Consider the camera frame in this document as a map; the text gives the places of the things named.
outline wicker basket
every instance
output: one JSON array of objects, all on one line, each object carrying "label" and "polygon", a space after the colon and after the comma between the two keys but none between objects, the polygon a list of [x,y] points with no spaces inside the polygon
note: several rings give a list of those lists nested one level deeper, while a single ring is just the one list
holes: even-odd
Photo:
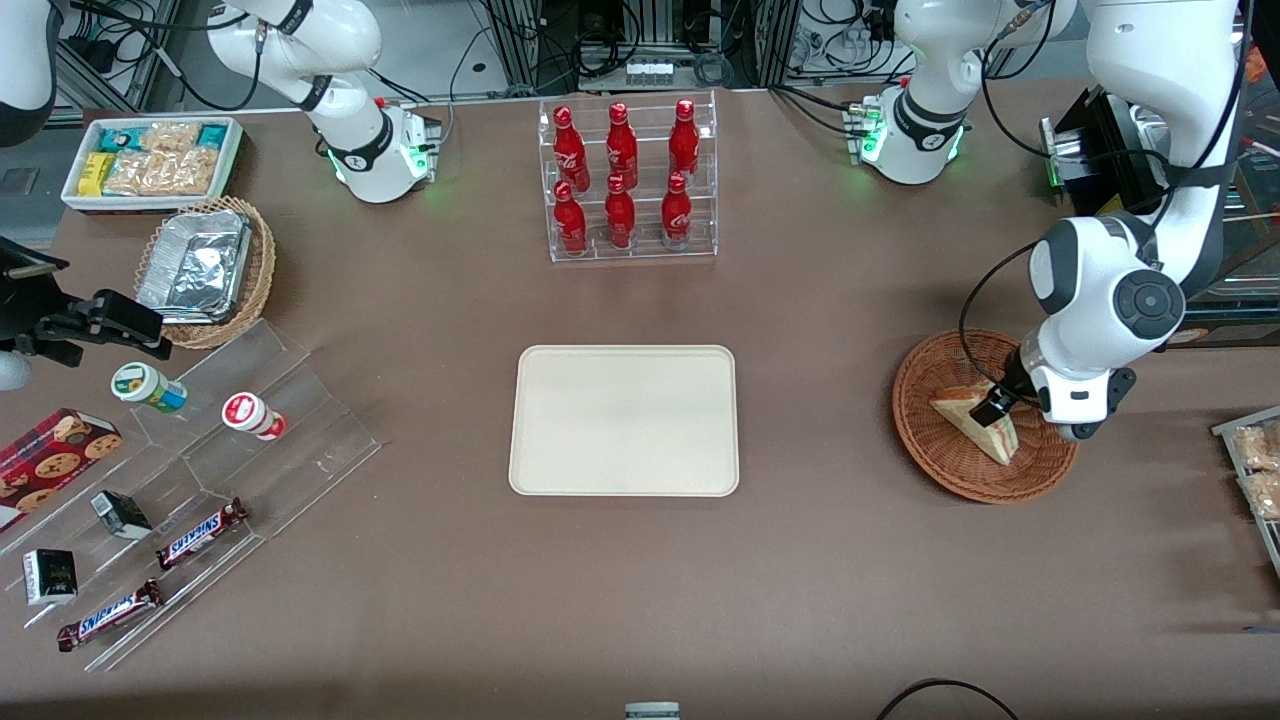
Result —
[{"label": "wicker basket", "polygon": [[[988,369],[1002,368],[1018,342],[1000,333],[965,331],[974,357]],[[1053,488],[1075,462],[1078,447],[1062,439],[1039,411],[1019,402],[1012,414],[1018,452],[1001,465],[940,415],[932,405],[938,391],[982,383],[955,331],[925,340],[902,361],[893,380],[893,423],[908,452],[931,478],[951,492],[1007,505]]]},{"label": "wicker basket", "polygon": [[[248,268],[241,281],[239,309],[230,322],[221,325],[165,325],[164,337],[174,345],[191,350],[211,350],[239,337],[262,314],[266,297],[271,293],[271,273],[275,270],[275,240],[271,228],[266,227],[262,215],[243,200],[219,197],[182,210],[183,213],[214,213],[216,210],[236,210],[244,213],[253,222],[253,236],[250,240]],[[151,242],[142,251],[142,263],[133,275],[133,292],[142,287],[142,278],[151,265],[151,251],[156,246],[160,228],[151,233]]]}]

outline table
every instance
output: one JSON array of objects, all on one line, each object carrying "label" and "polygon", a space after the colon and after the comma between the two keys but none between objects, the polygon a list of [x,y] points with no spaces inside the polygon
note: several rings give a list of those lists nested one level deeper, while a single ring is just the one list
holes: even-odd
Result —
[{"label": "table", "polygon": [[[996,102],[1030,137],[1082,86],[1000,83]],[[242,115],[234,187],[279,243],[266,315],[388,445],[113,673],[0,610],[0,716],[607,719],[671,698],[690,720],[846,719],[955,676],[1024,717],[1274,717],[1280,651],[1239,629],[1280,621],[1280,587],[1208,428],[1280,401],[1275,355],[1148,357],[1056,492],[954,497],[905,455],[890,386],[1064,213],[1039,161],[975,106],[943,177],[900,187],[765,92],[717,101],[722,252],[680,268],[552,266],[536,102],[460,108],[439,181],[387,206],[334,181],[301,114]],[[69,211],[63,286],[128,288],[155,223]],[[973,324],[1041,316],[1011,268]],[[732,350],[739,489],[512,492],[515,369],[535,343]],[[106,378],[133,357],[41,364],[0,437],[61,405],[122,414]]]}]

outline acrylic display stand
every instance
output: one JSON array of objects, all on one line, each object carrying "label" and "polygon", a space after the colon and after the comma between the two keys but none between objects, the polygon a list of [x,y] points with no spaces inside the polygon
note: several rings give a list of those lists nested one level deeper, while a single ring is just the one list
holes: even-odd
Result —
[{"label": "acrylic display stand", "polygon": [[[9,580],[5,593],[22,606],[27,603],[22,553],[38,547],[69,550],[76,557],[76,601],[28,607],[26,626],[49,637],[50,652],[56,652],[59,628],[132,593],[147,578],[159,578],[168,600],[163,607],[105,630],[69,653],[73,661],[86,664],[86,671],[115,666],[381,447],[352,411],[329,395],[306,357],[288,337],[259,320],[179,378],[188,400],[178,413],[164,415],[136,406],[120,428],[127,445],[109,456],[114,465],[102,471],[91,468],[99,471],[96,479],[77,478],[68,488],[74,489],[73,497],[31,528],[10,530],[22,534],[0,551],[0,571]],[[264,442],[225,427],[221,405],[239,391],[259,395],[285,415],[288,432]],[[90,498],[104,489],[131,496],[154,530],[138,541],[109,534],[90,506]],[[250,518],[195,557],[161,573],[156,550],[233,497],[241,498]]]},{"label": "acrylic display stand", "polygon": [[[689,219],[689,246],[681,251],[668,250],[662,243],[662,199],[667,195],[671,155],[667,141],[676,123],[676,101],[687,97],[694,101],[694,123],[698,126],[698,174],[686,192],[692,202]],[[640,183],[631,191],[636,206],[636,229],[630,250],[618,250],[609,242],[609,228],[604,217],[604,199],[608,197],[609,163],[604,141],[609,135],[609,104],[617,99],[585,97],[558,100],[539,105],[538,150],[541,158],[543,204],[547,208],[547,238],[553,263],[631,263],[631,261],[689,261],[714,260],[719,247],[717,223],[717,156],[716,156],[716,97],[710,92],[640,94],[627,95],[627,115],[639,141]],[[556,126],[552,111],[564,105],[573,111],[573,126],[586,145],[586,165],[591,174],[591,187],[575,197],[586,213],[586,254],[570,255],[559,242],[556,229],[556,196],[553,187],[559,179],[556,165]]]}]

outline bread slice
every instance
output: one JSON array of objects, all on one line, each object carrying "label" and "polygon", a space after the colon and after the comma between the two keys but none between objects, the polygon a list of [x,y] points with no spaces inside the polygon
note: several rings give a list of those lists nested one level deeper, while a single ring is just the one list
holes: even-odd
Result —
[{"label": "bread slice", "polygon": [[950,387],[929,400],[933,409],[959,428],[974,445],[1001,465],[1009,465],[1018,452],[1018,430],[1014,420],[1005,415],[991,427],[983,428],[969,416],[969,411],[987,397],[991,384]]}]

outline red bottle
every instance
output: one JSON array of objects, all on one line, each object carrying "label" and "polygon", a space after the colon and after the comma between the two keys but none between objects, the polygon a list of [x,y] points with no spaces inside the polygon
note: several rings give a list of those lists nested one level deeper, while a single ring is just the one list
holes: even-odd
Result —
[{"label": "red bottle", "polygon": [[689,246],[689,213],[692,204],[685,193],[684,173],[671,173],[667,179],[667,196],[662,199],[662,243],[667,250],[684,250]]},{"label": "red bottle", "polygon": [[694,101],[676,102],[676,127],[671,128],[671,172],[685,173],[692,181],[698,174],[698,126],[694,124]]},{"label": "red bottle", "polygon": [[566,181],[556,182],[556,229],[559,231],[561,245],[570,255],[586,252],[586,214],[573,200],[573,188]]},{"label": "red bottle", "polygon": [[609,105],[609,137],[604,141],[609,151],[609,173],[620,173],[627,190],[640,184],[640,151],[636,146],[636,133],[627,122],[627,106],[622,102]]},{"label": "red bottle", "polygon": [[636,229],[636,204],[627,193],[627,183],[621,173],[609,176],[609,196],[604,200],[604,215],[609,219],[609,242],[618,250],[628,250],[631,234]]},{"label": "red bottle", "polygon": [[577,192],[591,187],[591,173],[586,170],[586,146],[573,127],[573,113],[561,105],[552,113],[556,122],[556,165],[559,179],[568,181]]}]

